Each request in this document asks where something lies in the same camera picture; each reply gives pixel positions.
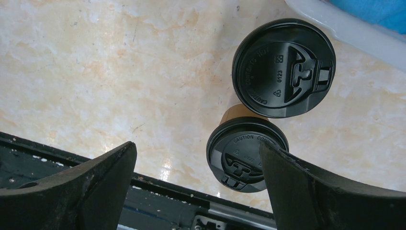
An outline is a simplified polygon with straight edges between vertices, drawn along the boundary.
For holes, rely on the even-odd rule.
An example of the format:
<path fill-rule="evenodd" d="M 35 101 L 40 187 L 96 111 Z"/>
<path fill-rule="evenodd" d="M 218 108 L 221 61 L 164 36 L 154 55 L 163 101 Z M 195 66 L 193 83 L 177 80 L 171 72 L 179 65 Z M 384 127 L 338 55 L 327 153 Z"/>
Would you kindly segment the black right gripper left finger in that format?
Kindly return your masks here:
<path fill-rule="evenodd" d="M 135 143 L 0 191 L 3 230 L 114 230 L 135 168 Z"/>

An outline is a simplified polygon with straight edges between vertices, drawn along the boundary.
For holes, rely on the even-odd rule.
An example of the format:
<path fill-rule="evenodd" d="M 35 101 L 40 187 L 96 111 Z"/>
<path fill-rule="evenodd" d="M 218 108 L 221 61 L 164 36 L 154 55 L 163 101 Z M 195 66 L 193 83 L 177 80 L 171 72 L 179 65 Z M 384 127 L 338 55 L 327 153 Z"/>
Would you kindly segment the black cup lid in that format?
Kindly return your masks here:
<path fill-rule="evenodd" d="M 289 149 L 286 136 L 267 119 L 244 116 L 221 123 L 206 145 L 207 162 L 215 178 L 237 192 L 265 190 L 259 153 L 263 142 Z"/>
<path fill-rule="evenodd" d="M 331 88 L 336 54 L 316 26 L 285 18 L 252 31 L 237 48 L 232 82 L 239 100 L 268 118 L 288 118 L 315 108 Z"/>

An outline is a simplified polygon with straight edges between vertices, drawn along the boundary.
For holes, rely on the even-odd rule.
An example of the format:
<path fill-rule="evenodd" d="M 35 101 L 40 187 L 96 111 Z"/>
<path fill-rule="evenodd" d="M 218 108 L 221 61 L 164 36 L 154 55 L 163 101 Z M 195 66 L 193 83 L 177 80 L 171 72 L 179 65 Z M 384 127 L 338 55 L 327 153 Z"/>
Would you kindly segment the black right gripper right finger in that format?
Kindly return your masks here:
<path fill-rule="evenodd" d="M 266 142 L 259 153 L 277 229 L 405 229 L 405 192 L 351 180 Z"/>

